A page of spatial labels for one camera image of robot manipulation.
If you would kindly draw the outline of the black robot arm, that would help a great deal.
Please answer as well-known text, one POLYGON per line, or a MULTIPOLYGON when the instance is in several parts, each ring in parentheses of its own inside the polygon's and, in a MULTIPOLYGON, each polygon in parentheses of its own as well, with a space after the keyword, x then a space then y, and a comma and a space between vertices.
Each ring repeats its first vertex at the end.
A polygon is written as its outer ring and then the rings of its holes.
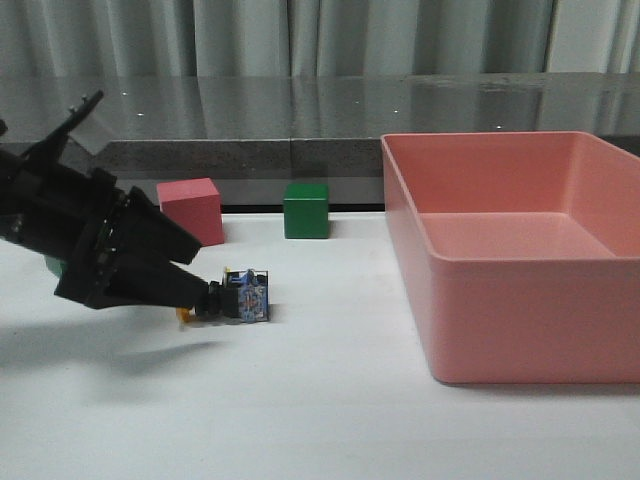
POLYGON ((63 265, 55 295, 92 309, 152 305, 204 309, 207 281, 185 270, 202 245, 138 187, 104 169, 80 173, 59 159, 94 110, 97 91, 21 154, 1 152, 2 239, 63 265))

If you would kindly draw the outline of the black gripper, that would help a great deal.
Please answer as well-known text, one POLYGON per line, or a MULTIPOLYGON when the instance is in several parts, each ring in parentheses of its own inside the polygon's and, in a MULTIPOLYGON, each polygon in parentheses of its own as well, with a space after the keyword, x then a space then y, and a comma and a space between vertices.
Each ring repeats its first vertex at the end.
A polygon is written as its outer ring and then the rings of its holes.
POLYGON ((70 133, 103 97, 101 90, 84 97, 23 153, 1 151, 1 238, 63 260, 54 290, 61 298, 92 309, 194 307, 208 283, 171 261, 190 264, 201 242, 140 188, 124 195, 100 168, 86 175, 59 163, 70 133))

